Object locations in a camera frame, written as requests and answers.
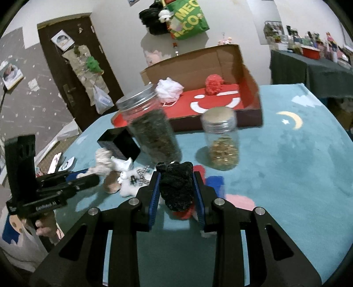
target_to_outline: small black cube box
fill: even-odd
[[[97,142],[101,147],[112,151],[113,156],[119,159],[127,160],[131,157],[135,161],[140,154],[140,148],[126,128],[108,129]]]

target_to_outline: metal bolt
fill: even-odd
[[[130,205],[137,205],[140,201],[135,197],[129,200]]]
[[[258,215],[264,215],[266,211],[262,207],[256,207],[255,212]]]
[[[216,205],[223,205],[224,203],[226,203],[226,202],[224,201],[223,198],[216,198],[215,199],[215,204]]]
[[[99,209],[97,207],[92,207],[88,210],[89,215],[96,215],[99,212]]]

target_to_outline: white plastic bag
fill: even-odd
[[[178,82],[173,81],[171,78],[159,80],[156,87],[156,93],[163,105],[171,102],[174,102],[175,104],[177,100],[179,100],[180,94],[183,90],[184,87]]]
[[[94,94],[94,103],[96,105],[96,110],[97,113],[102,115],[104,112],[106,112],[108,109],[114,106],[114,103],[109,97],[109,95],[98,88],[97,86],[94,86],[93,89],[93,94]]]

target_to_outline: dark gray tablecloth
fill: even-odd
[[[318,98],[353,98],[353,72],[327,59],[271,51],[273,84],[304,85]]]

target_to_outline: large glass jar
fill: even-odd
[[[237,119],[233,109],[215,107],[202,117],[211,165],[218,170],[230,170],[239,162]]]
[[[141,150],[151,157],[153,163],[180,162],[181,151],[155,87],[149,84],[123,96],[116,105]]]

